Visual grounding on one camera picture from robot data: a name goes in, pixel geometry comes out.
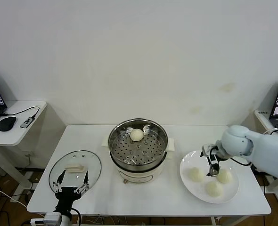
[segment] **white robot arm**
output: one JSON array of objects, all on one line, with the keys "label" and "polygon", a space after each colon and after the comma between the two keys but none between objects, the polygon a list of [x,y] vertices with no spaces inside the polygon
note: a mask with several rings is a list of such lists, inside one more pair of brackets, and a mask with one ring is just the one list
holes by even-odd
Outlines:
[{"label": "white robot arm", "polygon": [[210,164],[208,176],[217,176],[219,162],[241,156],[257,169],[278,178],[278,137],[250,131],[243,126],[231,126],[215,145],[204,145],[202,155]]}]

